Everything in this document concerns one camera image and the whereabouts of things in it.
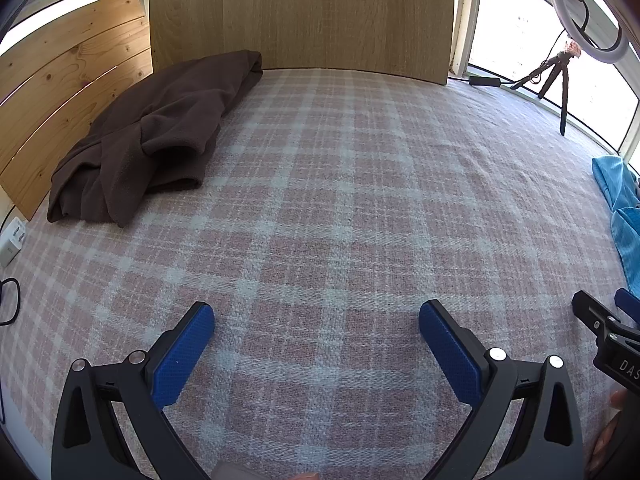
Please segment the person's right hand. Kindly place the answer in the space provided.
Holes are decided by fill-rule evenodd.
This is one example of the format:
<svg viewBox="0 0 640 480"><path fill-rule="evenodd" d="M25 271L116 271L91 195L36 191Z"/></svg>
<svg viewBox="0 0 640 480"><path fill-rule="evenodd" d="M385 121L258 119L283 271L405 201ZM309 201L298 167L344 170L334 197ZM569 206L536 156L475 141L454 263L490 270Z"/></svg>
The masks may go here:
<svg viewBox="0 0 640 480"><path fill-rule="evenodd" d="M625 406L627 393L627 390L618 390L610 397L611 408L615 411L615 415L606 424L594 444L587 465L587 476L594 474L604 463L606 452L608 452L608 446L610 445L615 429L620 422L620 414L622 414L622 409Z"/></svg>

